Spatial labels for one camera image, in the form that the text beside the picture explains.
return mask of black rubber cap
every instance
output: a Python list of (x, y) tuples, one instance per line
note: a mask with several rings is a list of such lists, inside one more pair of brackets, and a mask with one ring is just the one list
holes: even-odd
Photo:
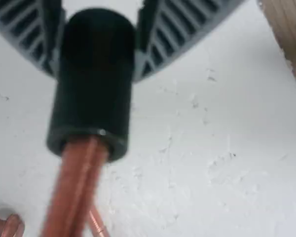
[(47, 137), (54, 154), (61, 155), (70, 136), (98, 135), (111, 149), (109, 161), (125, 155), (134, 38), (132, 24), (106, 9), (78, 12), (67, 23)]

